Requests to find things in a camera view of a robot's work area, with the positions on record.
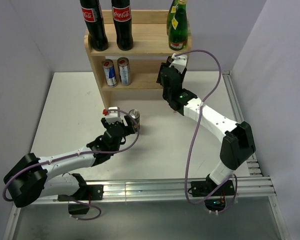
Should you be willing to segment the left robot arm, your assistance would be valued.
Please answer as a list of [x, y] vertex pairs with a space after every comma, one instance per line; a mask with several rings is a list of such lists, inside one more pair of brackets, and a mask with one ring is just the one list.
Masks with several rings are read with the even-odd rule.
[[28, 153], [4, 177], [2, 197], [23, 208], [39, 198], [57, 195], [61, 201], [87, 201], [94, 193], [74, 170], [90, 168], [122, 152], [126, 137], [138, 134], [138, 123], [130, 115], [101, 119], [106, 131], [75, 151], [48, 157]]

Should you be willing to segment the glass cola bottle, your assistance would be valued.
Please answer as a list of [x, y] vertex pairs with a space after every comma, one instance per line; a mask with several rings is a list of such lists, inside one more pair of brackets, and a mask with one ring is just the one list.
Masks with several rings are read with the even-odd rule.
[[112, 0], [111, 9], [117, 46], [122, 51], [129, 51], [134, 45], [130, 1]]
[[109, 47], [105, 32], [104, 19], [99, 0], [80, 0], [83, 18], [89, 32], [89, 42], [96, 51], [104, 51]]

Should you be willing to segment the black tonic can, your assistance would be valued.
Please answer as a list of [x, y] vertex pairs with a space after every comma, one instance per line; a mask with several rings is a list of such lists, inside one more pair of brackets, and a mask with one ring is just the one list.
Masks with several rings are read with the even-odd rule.
[[131, 109], [128, 113], [135, 120], [135, 122], [132, 121], [132, 124], [133, 124], [135, 132], [137, 133], [138, 132], [138, 128], [140, 128], [140, 117], [141, 117], [141, 114], [140, 114], [140, 112], [137, 109]]
[[167, 64], [168, 66], [170, 66], [170, 65], [172, 64], [173, 61], [174, 61], [174, 60], [173, 60], [172, 56], [169, 56], [169, 57], [167, 58], [167, 60], [166, 60], [166, 64]]

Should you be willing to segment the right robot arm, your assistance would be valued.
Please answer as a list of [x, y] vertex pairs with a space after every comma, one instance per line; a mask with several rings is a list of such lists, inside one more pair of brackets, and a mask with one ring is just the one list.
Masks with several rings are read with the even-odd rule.
[[255, 153], [256, 145], [247, 122], [238, 123], [221, 115], [183, 88], [185, 74], [163, 62], [156, 82], [163, 87], [162, 97], [174, 111], [196, 121], [221, 142], [220, 161], [206, 177], [203, 186], [192, 187], [191, 191], [194, 197], [210, 197], [223, 190], [234, 171]]

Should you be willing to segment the blue silver energy can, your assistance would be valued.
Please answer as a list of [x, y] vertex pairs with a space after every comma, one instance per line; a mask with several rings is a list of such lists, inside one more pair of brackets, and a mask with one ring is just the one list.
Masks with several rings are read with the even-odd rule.
[[123, 86], [129, 86], [131, 84], [131, 71], [129, 60], [126, 57], [120, 57], [117, 59], [117, 65], [119, 70], [120, 82]]
[[115, 87], [117, 85], [117, 79], [113, 61], [111, 59], [103, 60], [102, 68], [104, 71], [106, 84], [111, 88]]

